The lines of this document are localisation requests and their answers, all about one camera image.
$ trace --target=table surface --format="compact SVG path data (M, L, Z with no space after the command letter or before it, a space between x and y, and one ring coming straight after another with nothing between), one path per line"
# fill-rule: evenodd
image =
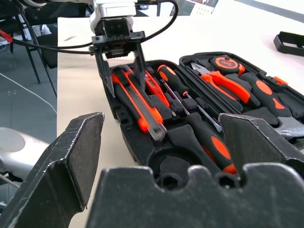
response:
M133 30L144 30L149 35L164 26L168 20L167 17L134 18ZM59 46L88 43L93 36L87 18L60 18L58 29ZM304 58L277 52L273 39L280 31L301 34L304 24L234 3L233 8L229 5L221 7L212 16L178 17L167 31L143 43L142 48L146 60L166 59L177 64L181 56L198 52L231 52L252 62L268 75L282 78L304 93ZM129 55L111 59L109 64L114 66L132 60L133 55ZM103 168L134 166L135 163L123 141L119 123L112 116L95 58L59 53L57 134L64 131L71 119L93 112L104 112L105 122L98 170L88 208L91 207ZM88 211L75 215L70 227L85 227Z

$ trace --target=orange and black handle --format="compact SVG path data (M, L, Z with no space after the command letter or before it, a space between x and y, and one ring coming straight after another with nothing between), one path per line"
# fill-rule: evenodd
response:
M168 66L159 66L157 72L160 74L162 79L181 96L185 96L189 92L190 89L181 82L176 73Z
M214 57L211 64L224 75L234 73L242 75L245 72L245 67L242 64L226 55Z
M224 77L219 71L211 71L209 75L212 76L214 84L222 86L232 91L238 98L240 98L245 104L253 107L259 107L261 104L259 100L249 91L247 91L240 84Z
M278 96L272 91L272 89L261 81L255 74L245 73L239 78L250 83L252 86L252 93L273 115L276 117L292 116L290 110L281 103Z
M200 114L191 113L185 121L193 128L197 140L217 166L223 172L236 173L228 148Z
M240 102L238 102L234 97L232 97L230 94L226 93L224 90L219 88L213 81L213 77L209 74L202 74L200 75L200 78L203 79L206 83L208 83L211 88L213 88L219 96L221 96L223 99L228 100L233 106L235 106L240 112L243 111L243 106Z
M157 84L157 82L155 81L155 79L152 77L152 75L150 75L150 73L146 70L146 77L145 77L145 82L147 85L148 90L150 91L151 94L155 94L158 96L158 98L167 106L170 108L170 104L165 96L165 94L163 93L161 87L159 86L159 84Z
M142 114L141 109L136 105L136 102L131 97L128 92L129 89L133 90L136 93L136 99L140 99L141 103L153 115L154 119L158 123L163 123L162 116L153 105L147 94L140 91L140 86L136 85L136 80L134 80L133 71L127 66L122 65L115 67L112 72L112 81L114 85L115 94L118 99L126 106L126 108L132 113L136 121L138 122L139 127L147 132L150 128L148 121L145 116Z

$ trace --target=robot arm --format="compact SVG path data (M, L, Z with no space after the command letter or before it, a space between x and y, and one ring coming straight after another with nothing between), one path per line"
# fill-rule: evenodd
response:
M8 3L11 0L0 0ZM157 36L166 30L176 19L178 4L176 0L17 0L20 10L25 7L41 7L51 2L77 2L88 3L94 7L90 17L91 30L95 33L92 37L93 46L90 54L96 56L97 66L103 83L108 87L111 95L115 97L112 75L107 61L103 60L103 54L107 58L124 57L130 52L135 55L133 72L142 89L145 87L145 62L141 43ZM171 21L159 31L145 37L145 33L133 32L132 16L136 14L135 5L153 5L164 1L172 2L176 8Z

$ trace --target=tape measure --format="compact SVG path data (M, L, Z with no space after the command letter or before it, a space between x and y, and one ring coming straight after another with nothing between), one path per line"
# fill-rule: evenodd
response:
M219 70L223 75L241 75L245 71L242 64L238 63L227 55L214 57L211 60L211 64L214 66L215 70Z

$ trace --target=tool handle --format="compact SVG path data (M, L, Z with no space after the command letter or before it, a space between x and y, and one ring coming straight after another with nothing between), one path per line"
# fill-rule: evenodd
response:
M165 96L165 94L162 92L161 87L159 84L154 80L152 75L146 70L146 77L145 82L147 85L148 90L151 94L155 94L158 96L158 98L167 106L170 108L170 104Z
M278 96L272 91L272 89L262 82L255 74L245 73L241 75L240 78L251 84L252 93L273 115L276 117L292 116L290 110L280 102Z
M218 134L202 120L200 114L191 113L185 121L193 128L197 140L218 167L224 172L236 173L228 148Z
M227 99L232 105L234 105L240 112L243 111L243 106L238 102L234 97L232 97L230 94L226 93L224 90L219 88L212 79L212 76L210 74L203 74L200 76L201 79L203 79L206 83L208 83L211 88L213 88L221 97L224 99Z
M196 164L205 166L213 175L220 172L218 166L199 144L189 124L171 129L167 134L171 145L176 149L185 151L187 157L193 158Z
M149 124L144 118L143 114L140 112L134 102L132 102L131 97L128 95L126 89L122 86L122 84L118 82L114 82L114 90L117 98L120 102L132 113L132 116L136 119L139 127L147 132L149 128Z
M160 74L163 80L181 96L185 96L189 92L190 89L181 82L176 73L168 66L159 66L157 72Z
M250 85L250 83L240 79L238 74L228 74L228 75L225 75L225 77L230 79L231 81L234 81L234 82L238 83L243 88L245 88L247 91L251 92L252 86Z
M139 85L138 81L135 78L133 71L127 65L120 65L113 69L112 80L116 78L124 88L130 86L132 90L136 93L138 99L146 107L146 109L153 115L154 119L159 123L163 123L162 116L156 109L155 105L145 93L143 88Z
M224 77L219 71L211 71L209 74L212 76L213 82L216 85L229 89L245 104L251 104L255 107L259 107L261 105L257 98L247 91L243 86L230 80L229 78Z

